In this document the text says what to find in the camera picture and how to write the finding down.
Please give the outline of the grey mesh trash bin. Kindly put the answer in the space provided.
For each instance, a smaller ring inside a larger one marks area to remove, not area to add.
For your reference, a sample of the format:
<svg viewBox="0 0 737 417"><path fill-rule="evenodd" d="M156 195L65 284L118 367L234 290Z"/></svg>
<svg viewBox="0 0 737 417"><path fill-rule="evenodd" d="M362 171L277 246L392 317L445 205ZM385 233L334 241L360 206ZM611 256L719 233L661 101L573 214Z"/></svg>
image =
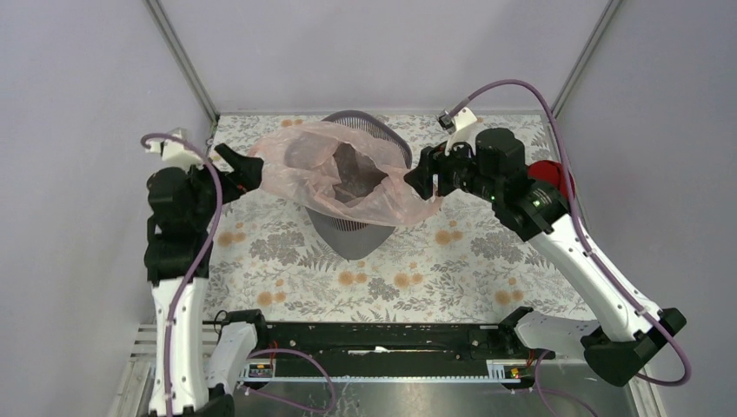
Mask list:
<svg viewBox="0 0 737 417"><path fill-rule="evenodd" d="M404 165L412 162L407 143L389 126L374 116L359 110L342 110L323 118L352 129L364 131L376 139L393 143L402 152ZM354 222L324 215L306 208L317 234L342 258L360 260L380 247L394 232L394 227Z"/></svg>

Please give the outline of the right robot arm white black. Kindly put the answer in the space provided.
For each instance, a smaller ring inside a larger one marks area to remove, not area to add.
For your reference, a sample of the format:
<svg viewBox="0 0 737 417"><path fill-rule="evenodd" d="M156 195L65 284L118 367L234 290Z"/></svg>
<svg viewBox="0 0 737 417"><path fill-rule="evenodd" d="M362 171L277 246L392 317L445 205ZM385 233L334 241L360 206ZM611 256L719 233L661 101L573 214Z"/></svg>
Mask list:
<svg viewBox="0 0 737 417"><path fill-rule="evenodd" d="M529 349L584 360L605 382L624 387L686 325L676 308L660 308L597 251L571 216L569 199L528 173L525 146L509 129L485 129L474 144L446 142L422 150L405 182L427 200L456 190L490 202L501 225L550 261L594 313L577 321L518 308L502 323L500 350Z"/></svg>

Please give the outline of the pink plastic trash bag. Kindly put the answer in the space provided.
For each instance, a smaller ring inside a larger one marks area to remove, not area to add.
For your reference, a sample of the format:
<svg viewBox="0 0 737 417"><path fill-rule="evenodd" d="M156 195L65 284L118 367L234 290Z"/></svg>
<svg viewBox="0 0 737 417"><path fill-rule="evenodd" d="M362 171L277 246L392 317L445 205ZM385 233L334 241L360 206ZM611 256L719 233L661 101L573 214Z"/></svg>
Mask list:
<svg viewBox="0 0 737 417"><path fill-rule="evenodd" d="M435 215L440 197L422 199L404 180L400 147L334 122L309 122L258 139L262 190L323 215L381 226L412 226Z"/></svg>

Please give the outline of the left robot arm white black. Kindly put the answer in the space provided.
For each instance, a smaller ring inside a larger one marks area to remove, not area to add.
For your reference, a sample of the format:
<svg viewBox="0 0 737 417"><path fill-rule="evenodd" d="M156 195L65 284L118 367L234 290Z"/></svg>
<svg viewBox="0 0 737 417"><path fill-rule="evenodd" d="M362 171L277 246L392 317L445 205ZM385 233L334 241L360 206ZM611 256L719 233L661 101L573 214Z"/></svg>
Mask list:
<svg viewBox="0 0 737 417"><path fill-rule="evenodd" d="M141 144L166 168L147 181L147 280L156 310L156 367L149 416L232 416L236 381L248 356L269 348L258 309L232 311L210 359L203 353L203 309L209 260L223 205L258 189L263 161L225 144L216 153L231 167L217 169L182 138L147 134Z"/></svg>

